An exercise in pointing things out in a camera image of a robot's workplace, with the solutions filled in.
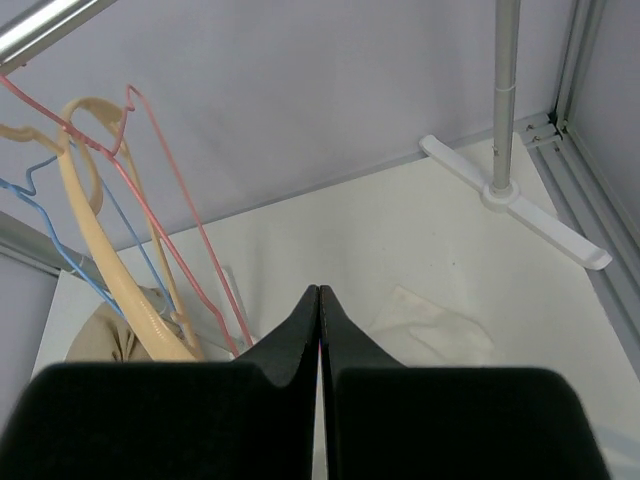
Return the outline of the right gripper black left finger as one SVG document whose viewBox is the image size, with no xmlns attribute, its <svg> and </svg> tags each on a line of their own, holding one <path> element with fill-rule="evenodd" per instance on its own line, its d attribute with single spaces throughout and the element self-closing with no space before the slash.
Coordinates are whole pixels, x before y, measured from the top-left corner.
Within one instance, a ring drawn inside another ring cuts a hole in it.
<svg viewBox="0 0 640 480">
<path fill-rule="evenodd" d="M 65 363 L 22 395 L 5 479 L 308 479 L 320 290 L 237 359 Z"/>
</svg>

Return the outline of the light blue wire hanger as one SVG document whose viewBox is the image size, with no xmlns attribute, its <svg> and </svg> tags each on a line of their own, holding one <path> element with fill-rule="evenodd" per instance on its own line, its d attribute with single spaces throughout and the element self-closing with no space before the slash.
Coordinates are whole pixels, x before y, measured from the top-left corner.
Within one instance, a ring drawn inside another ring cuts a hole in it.
<svg viewBox="0 0 640 480">
<path fill-rule="evenodd" d="M 51 219 L 47 214 L 46 210 L 39 203 L 35 201 L 37 189 L 33 181 L 33 173 L 36 170 L 39 170 L 41 168 L 44 168 L 50 165 L 56 160 L 57 160 L 57 157 L 52 156 L 43 162 L 37 163 L 29 167 L 25 173 L 25 179 L 28 184 L 27 188 L 10 183 L 5 179 L 1 179 L 1 188 L 8 190 L 20 201 L 28 204 L 38 212 L 38 214 L 42 218 L 42 221 L 44 222 L 49 238 L 53 243 L 54 249 L 63 259 L 63 265 L 65 267 L 70 267 L 70 270 L 68 270 L 68 273 L 78 274 L 79 277 L 85 280 L 102 297 L 102 299 L 105 300 L 106 303 L 114 309 L 114 311 L 120 317 L 124 318 L 125 315 L 123 311 L 117 305 L 114 298 L 110 295 L 107 288 L 104 286 L 101 286 L 97 280 L 91 279 L 90 276 L 84 271 L 83 262 L 87 259 L 87 257 L 81 254 L 72 254 L 71 250 L 65 247 L 60 242 L 56 234 L 55 228 L 53 226 L 53 223 L 51 222 Z"/>
</svg>

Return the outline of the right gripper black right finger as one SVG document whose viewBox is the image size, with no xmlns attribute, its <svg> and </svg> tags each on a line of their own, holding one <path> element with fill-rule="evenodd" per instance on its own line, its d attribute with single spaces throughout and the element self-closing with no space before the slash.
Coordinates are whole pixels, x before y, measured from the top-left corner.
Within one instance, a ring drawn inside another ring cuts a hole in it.
<svg viewBox="0 0 640 480">
<path fill-rule="evenodd" d="M 578 395 L 529 367 L 407 367 L 319 291 L 332 479 L 606 479 Z"/>
</svg>

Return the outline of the beige t shirt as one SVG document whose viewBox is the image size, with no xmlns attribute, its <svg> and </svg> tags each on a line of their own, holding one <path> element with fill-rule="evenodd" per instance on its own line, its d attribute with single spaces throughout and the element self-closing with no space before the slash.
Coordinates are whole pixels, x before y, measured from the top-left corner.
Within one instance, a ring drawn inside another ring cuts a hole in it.
<svg viewBox="0 0 640 480">
<path fill-rule="evenodd" d="M 69 347 L 66 362 L 151 362 L 124 318 L 103 302 L 84 323 Z"/>
</svg>

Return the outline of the cream white t shirt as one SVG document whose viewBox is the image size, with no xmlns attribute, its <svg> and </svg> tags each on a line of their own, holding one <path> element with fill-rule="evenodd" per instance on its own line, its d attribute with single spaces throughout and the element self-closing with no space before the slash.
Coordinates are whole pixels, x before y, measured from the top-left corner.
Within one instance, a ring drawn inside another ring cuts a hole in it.
<svg viewBox="0 0 640 480">
<path fill-rule="evenodd" d="M 367 334 L 406 366 L 485 366 L 499 353 L 478 322 L 397 286 Z"/>
</svg>

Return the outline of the silver clothes rack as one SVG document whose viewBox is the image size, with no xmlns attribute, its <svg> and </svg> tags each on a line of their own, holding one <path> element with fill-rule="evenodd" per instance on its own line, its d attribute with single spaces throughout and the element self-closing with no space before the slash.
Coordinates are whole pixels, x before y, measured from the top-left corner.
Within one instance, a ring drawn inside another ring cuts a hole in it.
<svg viewBox="0 0 640 480">
<path fill-rule="evenodd" d="M 2 85 L 15 96 L 18 92 L 24 93 L 6 75 L 25 65 L 109 5 L 107 1 L 40 1 L 12 19 L 1 29 Z M 498 1 L 495 11 L 492 176 L 486 177 L 476 165 L 433 135 L 421 139 L 420 147 L 428 157 L 475 189 L 487 209 L 509 214 L 580 266 L 601 271 L 611 263 L 611 255 L 526 199 L 511 178 L 520 4 L 517 1 Z M 120 108 L 124 108 L 128 102 L 134 105 L 133 100 L 142 96 L 134 86 L 127 86 L 126 103 Z M 71 122 L 101 145 L 107 148 L 115 146 L 114 136 L 88 111 L 76 110 Z M 76 143 L 71 144 L 71 153 L 85 193 L 99 193 L 102 206 L 102 178 L 98 172 L 92 175 Z M 191 287 L 216 318 L 231 354 L 237 356 L 239 350 L 221 311 L 206 296 L 198 282 L 196 286 L 191 284 Z"/>
</svg>

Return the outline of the pink wire hanger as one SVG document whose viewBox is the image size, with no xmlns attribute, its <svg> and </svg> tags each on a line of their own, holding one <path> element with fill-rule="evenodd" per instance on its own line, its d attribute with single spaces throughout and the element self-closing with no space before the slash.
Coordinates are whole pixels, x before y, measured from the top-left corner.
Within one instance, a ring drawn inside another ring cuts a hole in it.
<svg viewBox="0 0 640 480">
<path fill-rule="evenodd" d="M 16 71 L 13 75 L 2 75 L 6 77 L 16 88 L 19 88 L 25 95 L 32 97 L 43 107 L 50 110 L 59 117 L 63 117 L 62 112 L 69 102 L 76 98 L 95 97 L 104 98 L 109 103 L 117 106 L 122 112 L 127 102 L 127 85 L 135 85 L 140 91 L 150 107 L 155 112 L 156 121 L 163 131 L 163 135 L 170 146 L 175 158 L 176 166 L 179 167 L 185 186 L 189 188 L 194 208 L 199 209 L 198 214 L 201 223 L 217 221 L 226 215 L 235 215 L 244 208 L 252 208 L 261 201 L 261 195 L 269 193 L 270 187 L 260 186 L 260 180 L 251 177 L 251 162 L 258 155 L 255 145 L 243 147 L 243 140 L 239 135 L 242 128 L 260 128 L 260 120 L 256 112 L 250 110 L 251 101 L 264 102 L 269 100 L 269 86 L 267 90 L 256 88 L 255 78 L 252 79 L 251 72 L 229 72 L 210 73 L 204 71 L 193 71 L 182 74 L 160 73 L 160 69 L 152 70 L 152 73 L 134 72 L 134 70 L 116 74 L 94 74 L 89 73 L 88 78 L 82 75 L 55 73 L 47 69 L 37 71 L 24 68 Z M 331 135 L 336 134 L 337 127 L 331 126 L 331 121 L 338 119 L 338 126 L 345 126 L 347 120 L 353 120 L 356 113 L 371 113 L 373 110 L 358 110 L 364 108 L 364 101 L 373 97 L 363 96 L 365 94 L 355 93 L 355 97 L 349 97 L 356 92 L 355 83 L 358 77 L 349 78 L 339 74 L 336 83 L 335 79 L 320 80 L 320 97 L 313 97 L 312 101 L 320 98 L 321 116 L 320 127 L 325 128 L 325 132 Z M 22 128 L 20 125 L 33 125 L 34 129 L 39 129 L 52 140 L 58 143 L 57 125 L 53 119 L 41 117 L 42 113 L 29 109 L 30 105 L 18 103 L 20 98 L 12 98 L 11 94 L 1 90 L 1 124 L 18 125 L 12 128 Z M 196 242 L 194 249 L 200 248 L 199 255 L 195 259 L 187 259 L 187 247 L 179 247 L 185 263 L 191 268 L 193 276 L 196 277 L 195 267 L 205 267 L 198 273 L 198 280 L 203 293 L 210 296 L 211 303 L 220 309 L 219 303 L 224 305 L 220 296 L 226 297 L 224 290 L 220 294 L 217 290 L 215 267 L 213 275 L 207 271 L 211 267 L 210 257 L 206 247 L 201 243 L 197 231 L 197 222 L 193 220 L 188 204 L 185 202 L 179 183 L 175 181 L 172 168 L 168 164 L 163 152 L 162 145 L 155 138 L 153 125 L 150 124 L 144 106 L 135 94 L 131 95 L 131 103 L 136 107 L 136 111 L 129 111 L 128 133 L 124 134 L 129 142 L 132 159 L 137 164 L 137 171 L 140 180 L 143 182 L 145 197 L 148 205 L 156 215 L 159 223 L 164 227 L 167 236 L 196 227 Z M 369 147 L 363 147 L 365 134 L 380 133 L 384 126 L 389 126 L 390 121 L 373 120 L 371 125 L 364 127 L 363 133 L 356 133 L 356 140 L 345 140 L 346 134 L 338 133 L 338 154 L 347 153 L 347 167 L 372 166 L 367 165 L 365 153 L 374 154 L 375 161 L 390 159 L 389 152 L 397 153 L 397 148 L 405 145 L 399 142 L 408 142 L 408 134 L 400 134 L 400 140 L 392 139 L 394 150 L 385 151 L 386 147 L 376 152 Z M 42 152 L 36 142 L 29 142 L 27 145 L 11 142 L 10 139 L 1 138 L 1 148 L 5 148 L 1 154 L 2 175 L 16 177 L 21 172 L 11 173 L 9 170 L 10 161 L 18 162 L 18 170 L 22 170 L 21 163 L 40 162 L 41 160 L 31 160 L 32 153 L 27 147 L 35 147 L 33 154 L 38 157 Z M 101 175 L 105 178 L 105 183 L 113 190 L 114 197 L 122 204 L 130 222 L 134 225 L 141 243 L 149 240 L 142 240 L 147 237 L 147 226 L 145 225 L 144 211 L 140 211 L 140 206 L 135 195 L 128 191 L 126 180 L 122 179 L 117 167 L 105 159 L 101 152 L 96 152 L 88 148 L 92 155 L 92 160 L 99 167 Z M 43 203 L 54 203 L 61 201 L 62 206 L 49 204 L 49 214 L 55 217 L 57 228 L 63 242 L 69 242 L 73 248 L 87 250 L 87 254 L 95 260 L 95 255 L 88 248 L 82 236 L 81 229 L 74 218 L 73 208 L 68 202 L 64 187 L 64 179 L 59 175 L 59 169 L 54 169 L 52 185 L 40 185 Z M 211 327 L 216 330 L 219 327 L 215 315 L 201 303 L 196 292 L 191 289 L 186 276 L 181 272 L 177 262 L 171 258 L 172 273 L 178 287 L 180 280 L 180 292 L 183 300 L 183 308 L 189 306 L 189 314 L 192 323 L 199 321 L 198 326 Z"/>
</svg>

